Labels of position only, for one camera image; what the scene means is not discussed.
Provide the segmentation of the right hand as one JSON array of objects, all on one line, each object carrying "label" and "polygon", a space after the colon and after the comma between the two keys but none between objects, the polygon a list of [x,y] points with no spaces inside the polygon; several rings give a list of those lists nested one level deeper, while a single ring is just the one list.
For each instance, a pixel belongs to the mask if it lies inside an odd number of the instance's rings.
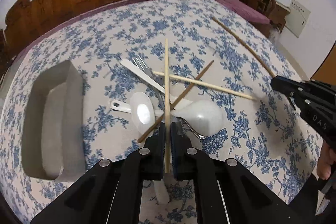
[{"label": "right hand", "polygon": [[327,180],[331,175],[331,166],[336,161],[336,154],[333,149],[323,141],[321,154],[317,163],[317,175],[323,180]]}]

